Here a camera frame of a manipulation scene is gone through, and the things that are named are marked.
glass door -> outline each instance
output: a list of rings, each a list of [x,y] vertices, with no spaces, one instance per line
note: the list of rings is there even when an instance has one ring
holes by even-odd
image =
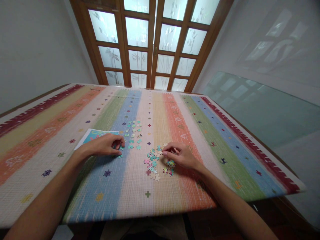
[[[70,0],[100,84],[191,92],[233,0]]]
[[[219,0],[158,1],[151,88],[189,90],[216,27],[215,12],[223,5]]]
[[[155,0],[120,0],[128,79],[135,88],[150,88]]]

pile of puzzle pieces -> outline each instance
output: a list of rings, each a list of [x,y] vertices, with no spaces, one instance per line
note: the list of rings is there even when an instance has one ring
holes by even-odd
[[[135,134],[135,132],[136,131],[138,131],[138,132],[141,132],[141,128],[139,128],[139,127],[141,127],[141,124],[140,124],[140,121],[130,121],[130,122],[128,122],[128,125],[127,125],[127,127],[132,127],[132,132],[133,132],[133,134],[131,135],[131,138],[134,138],[135,136],[136,136],[136,134]],[[127,129],[125,132],[126,132],[126,134],[124,134],[124,136],[125,137],[129,137],[130,136],[130,134],[128,133],[130,131],[130,129]],[[139,134],[138,133],[138,135],[137,135],[137,138],[141,138],[142,137],[142,134]],[[140,146],[140,143],[142,142],[142,140],[141,139],[139,139],[138,141],[137,141],[137,143],[139,144],[138,146],[137,146],[137,149],[138,150],[140,150],[141,149],[141,146]],[[129,140],[129,143],[134,143],[134,140],[133,139],[131,139],[131,140]],[[128,146],[128,149],[133,149],[133,145],[129,145]]]
[[[158,165],[157,161],[162,156],[162,147],[159,145],[157,146],[157,150],[154,150],[153,148],[150,150],[149,153],[147,153],[147,158],[143,161],[144,164],[147,164],[147,171],[146,174],[148,176],[151,176],[151,179],[154,179],[155,181],[160,180],[160,175],[156,169],[156,166]],[[166,164],[168,165],[168,168],[163,169],[163,173],[166,175],[169,174],[170,176],[174,173],[174,168],[176,167],[175,162],[172,159],[167,159]]]

white wall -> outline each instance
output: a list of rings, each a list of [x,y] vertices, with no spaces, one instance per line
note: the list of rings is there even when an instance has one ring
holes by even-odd
[[[0,2],[0,113],[63,84],[98,84],[66,4]]]
[[[202,93],[223,71],[320,106],[319,39],[318,1],[235,0],[193,92]],[[273,149],[306,184],[306,193],[288,199],[318,229],[319,140],[313,133]]]

green stripe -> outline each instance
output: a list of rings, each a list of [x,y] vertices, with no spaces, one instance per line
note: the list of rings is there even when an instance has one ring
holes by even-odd
[[[102,110],[102,113],[97,118],[96,123],[92,127],[93,129],[98,129],[102,131],[108,131],[113,126],[115,120],[118,117],[119,111],[128,96],[129,90],[127,89],[120,89],[119,91],[114,94],[111,102]],[[66,207],[66,212],[63,217],[63,222],[66,223],[67,216],[73,212],[74,208],[76,207],[77,196],[79,195],[81,189],[87,184],[88,175],[93,168],[94,163],[96,162],[96,157],[90,157],[85,165],[83,166],[82,170],[80,171],[77,180],[72,188],[69,202]]]
[[[193,116],[195,124],[198,126],[207,143],[210,145],[210,149],[216,156],[221,169],[228,176],[235,192],[246,201],[257,198],[265,198],[266,196],[260,190],[258,184],[250,176],[247,169],[240,162],[236,154],[223,140],[218,130],[212,125],[202,109],[199,108],[199,106],[193,101],[190,96],[184,95],[181,97],[185,97],[185,99],[183,99],[185,105],[188,107],[191,115]],[[212,147],[211,142],[214,142],[216,146]],[[221,158],[224,158],[227,163],[222,164]]]

striped tablecloth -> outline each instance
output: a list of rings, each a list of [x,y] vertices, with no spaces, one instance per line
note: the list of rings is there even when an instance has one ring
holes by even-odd
[[[146,163],[152,149],[156,155],[168,142],[185,143],[246,201],[305,189],[206,96],[71,84],[0,119],[0,227],[14,223],[66,163],[88,128],[119,131],[126,147],[120,158],[92,157],[86,162],[65,223],[215,207],[192,171],[176,166],[171,174],[163,156]]]

